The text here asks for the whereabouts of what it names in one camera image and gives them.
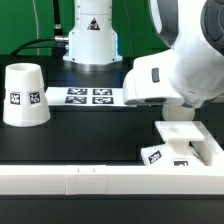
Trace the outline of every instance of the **sticker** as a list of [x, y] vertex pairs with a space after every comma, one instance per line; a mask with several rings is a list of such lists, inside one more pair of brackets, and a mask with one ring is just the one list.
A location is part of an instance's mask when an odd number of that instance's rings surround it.
[[10, 104], [20, 105], [20, 94], [19, 93], [10, 93]]
[[65, 103], [70, 104], [86, 104], [87, 97], [76, 97], [76, 96], [67, 96], [65, 99]]
[[189, 162], [187, 160], [176, 160], [173, 161], [174, 166], [189, 166]]
[[30, 103], [31, 104], [40, 103], [40, 93], [39, 92], [30, 93]]
[[114, 104], [113, 97], [93, 97], [93, 104]]
[[113, 95], [112, 89], [93, 89], [93, 95], [109, 96]]
[[150, 162], [150, 164], [153, 164], [156, 161], [158, 161], [160, 158], [162, 158], [162, 154], [160, 151], [157, 151], [157, 152], [153, 153], [151, 156], [149, 156], [149, 162]]
[[93, 18], [92, 22], [89, 24], [87, 30], [100, 30], [99, 25], [95, 18]]
[[69, 95], [87, 95], [88, 89], [69, 88], [67, 94]]

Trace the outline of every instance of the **black table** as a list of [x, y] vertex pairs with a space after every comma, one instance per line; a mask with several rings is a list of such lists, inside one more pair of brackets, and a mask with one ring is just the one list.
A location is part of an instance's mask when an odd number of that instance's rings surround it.
[[[122, 88], [131, 65], [109, 72], [80, 72], [51, 57], [0, 56], [0, 165], [143, 165], [142, 147], [161, 144], [158, 107], [51, 106], [51, 119], [18, 128], [2, 121], [5, 66], [31, 62], [47, 87]], [[224, 105], [197, 111], [222, 146]], [[222, 223], [223, 196], [80, 195], [0, 196], [4, 223]]]

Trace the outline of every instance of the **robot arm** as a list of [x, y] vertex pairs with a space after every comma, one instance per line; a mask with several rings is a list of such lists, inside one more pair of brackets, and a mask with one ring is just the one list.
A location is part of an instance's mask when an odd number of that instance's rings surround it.
[[224, 1], [151, 0], [149, 9], [158, 35], [172, 49], [135, 61], [124, 82], [124, 102], [200, 108], [221, 95]]

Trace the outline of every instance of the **printed marker sheet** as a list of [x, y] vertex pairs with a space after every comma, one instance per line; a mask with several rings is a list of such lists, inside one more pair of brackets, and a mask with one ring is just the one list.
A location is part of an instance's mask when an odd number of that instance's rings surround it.
[[126, 107], [123, 89], [49, 87], [46, 92], [49, 106], [114, 106]]

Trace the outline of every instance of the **upside-down cup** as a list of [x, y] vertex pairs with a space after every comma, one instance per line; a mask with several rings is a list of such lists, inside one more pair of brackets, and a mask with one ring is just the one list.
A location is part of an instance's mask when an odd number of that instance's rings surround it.
[[18, 127], [45, 123], [50, 119], [39, 65], [12, 64], [6, 67], [3, 121]]

